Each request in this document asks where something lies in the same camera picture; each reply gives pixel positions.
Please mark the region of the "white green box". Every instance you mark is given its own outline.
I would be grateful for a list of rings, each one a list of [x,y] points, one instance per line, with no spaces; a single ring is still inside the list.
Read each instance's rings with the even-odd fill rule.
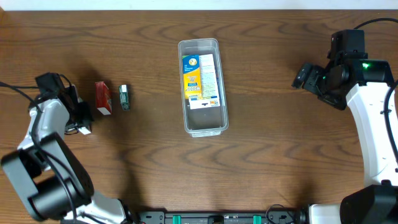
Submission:
[[[89,104],[78,97],[78,130],[84,135],[91,134],[92,115]]]

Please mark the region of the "red box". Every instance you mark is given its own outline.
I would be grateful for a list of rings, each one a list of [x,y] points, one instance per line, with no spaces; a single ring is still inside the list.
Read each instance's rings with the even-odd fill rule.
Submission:
[[[95,83],[96,108],[103,115],[111,115],[113,112],[111,103],[111,93],[105,82]]]

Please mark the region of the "blue white box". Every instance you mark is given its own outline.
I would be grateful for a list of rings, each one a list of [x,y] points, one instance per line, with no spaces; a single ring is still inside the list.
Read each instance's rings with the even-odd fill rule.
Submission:
[[[220,94],[213,55],[199,55],[199,60],[202,94],[200,98],[189,99],[190,109],[219,107]]]

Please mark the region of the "clear plastic container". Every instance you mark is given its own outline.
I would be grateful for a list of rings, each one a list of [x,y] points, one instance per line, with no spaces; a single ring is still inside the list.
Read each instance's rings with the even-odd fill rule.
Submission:
[[[229,126],[218,41],[178,44],[184,128],[193,138],[217,136]]]

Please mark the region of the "yellow blue box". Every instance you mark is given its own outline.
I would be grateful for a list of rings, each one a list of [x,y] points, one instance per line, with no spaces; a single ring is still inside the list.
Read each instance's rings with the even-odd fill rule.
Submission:
[[[199,55],[185,55],[182,57],[183,92],[185,99],[200,98],[201,72]]]

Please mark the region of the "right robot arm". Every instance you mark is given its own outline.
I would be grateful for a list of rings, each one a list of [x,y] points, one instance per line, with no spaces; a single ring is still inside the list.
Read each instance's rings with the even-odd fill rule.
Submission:
[[[389,63],[355,54],[325,68],[305,63],[292,86],[350,109],[364,164],[363,189],[340,203],[309,206],[308,223],[397,223],[397,83]]]

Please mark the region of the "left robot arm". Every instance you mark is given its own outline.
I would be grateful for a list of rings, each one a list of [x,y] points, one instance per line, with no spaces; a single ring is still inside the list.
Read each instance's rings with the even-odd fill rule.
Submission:
[[[30,101],[29,116],[24,139],[1,159],[1,168],[29,215],[38,222],[135,223],[120,199],[94,189],[64,141],[72,130],[91,132],[90,111],[75,86],[41,88]]]

